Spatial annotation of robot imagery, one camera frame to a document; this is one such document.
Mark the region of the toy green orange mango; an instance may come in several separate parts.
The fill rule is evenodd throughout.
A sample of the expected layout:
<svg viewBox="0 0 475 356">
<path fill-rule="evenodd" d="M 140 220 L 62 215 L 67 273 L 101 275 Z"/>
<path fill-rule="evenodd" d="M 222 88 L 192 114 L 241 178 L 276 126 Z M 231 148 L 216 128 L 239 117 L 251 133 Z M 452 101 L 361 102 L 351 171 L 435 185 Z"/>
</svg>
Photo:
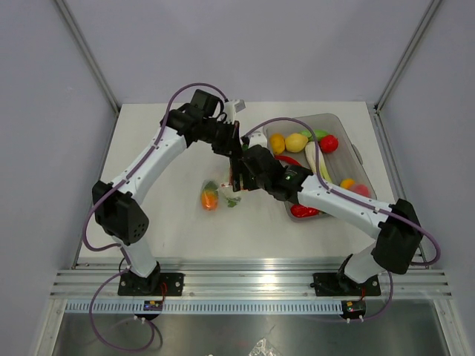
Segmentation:
<svg viewBox="0 0 475 356">
<path fill-rule="evenodd" d="M 206 211 L 215 211 L 219 203 L 218 186 L 214 181 L 208 181 L 200 193 L 201 206 Z"/>
</svg>

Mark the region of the clear zip top bag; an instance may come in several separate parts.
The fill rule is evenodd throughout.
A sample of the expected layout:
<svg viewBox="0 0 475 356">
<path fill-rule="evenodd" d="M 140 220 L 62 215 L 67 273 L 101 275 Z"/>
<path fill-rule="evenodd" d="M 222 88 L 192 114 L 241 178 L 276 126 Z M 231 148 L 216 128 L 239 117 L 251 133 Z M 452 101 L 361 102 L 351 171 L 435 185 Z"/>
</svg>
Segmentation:
<svg viewBox="0 0 475 356">
<path fill-rule="evenodd" d="M 227 159 L 207 166 L 200 189 L 200 206 L 204 211 L 237 208 L 242 192 L 233 191 L 232 172 Z"/>
</svg>

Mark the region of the toy yellow potato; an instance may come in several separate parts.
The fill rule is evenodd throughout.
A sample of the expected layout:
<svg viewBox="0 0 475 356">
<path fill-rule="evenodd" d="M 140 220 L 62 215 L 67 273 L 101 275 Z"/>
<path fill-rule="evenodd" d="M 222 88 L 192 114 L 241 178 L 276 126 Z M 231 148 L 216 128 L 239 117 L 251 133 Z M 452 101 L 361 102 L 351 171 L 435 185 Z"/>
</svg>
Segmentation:
<svg viewBox="0 0 475 356">
<path fill-rule="evenodd" d="M 286 150 L 285 137 L 279 133 L 271 135 L 269 144 L 274 155 L 281 155 Z"/>
</svg>

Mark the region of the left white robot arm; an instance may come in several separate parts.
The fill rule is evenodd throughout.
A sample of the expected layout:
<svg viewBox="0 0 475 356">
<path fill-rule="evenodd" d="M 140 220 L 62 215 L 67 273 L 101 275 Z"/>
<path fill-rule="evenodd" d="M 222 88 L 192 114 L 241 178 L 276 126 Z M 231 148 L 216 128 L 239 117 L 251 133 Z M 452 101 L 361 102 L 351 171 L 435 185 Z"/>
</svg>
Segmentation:
<svg viewBox="0 0 475 356">
<path fill-rule="evenodd" d="M 206 142 L 215 154 L 236 162 L 242 149 L 235 117 L 245 107 L 242 99 L 221 99 L 197 89 L 190 102 L 166 108 L 158 132 L 120 175 L 93 186 L 96 224 L 120 248 L 127 263 L 120 273 L 119 294 L 165 291 L 167 279 L 145 240 L 149 219 L 141 208 L 143 200 L 167 166 L 194 142 Z"/>
</svg>

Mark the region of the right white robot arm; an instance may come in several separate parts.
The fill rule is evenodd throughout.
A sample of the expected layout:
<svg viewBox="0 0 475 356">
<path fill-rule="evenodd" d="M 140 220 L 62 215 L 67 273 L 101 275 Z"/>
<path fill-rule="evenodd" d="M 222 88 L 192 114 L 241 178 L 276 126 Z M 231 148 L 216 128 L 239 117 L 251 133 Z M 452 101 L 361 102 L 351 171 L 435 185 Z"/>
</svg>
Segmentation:
<svg viewBox="0 0 475 356">
<path fill-rule="evenodd" d="M 413 206 L 399 199 L 390 204 L 361 197 L 333 185 L 300 165 L 282 165 L 260 145 L 237 158 L 246 182 L 276 200 L 323 211 L 349 223 L 375 240 L 350 254 L 336 272 L 316 273 L 312 287 L 318 296 L 378 296 L 373 279 L 384 271 L 403 275 L 422 239 Z"/>
</svg>

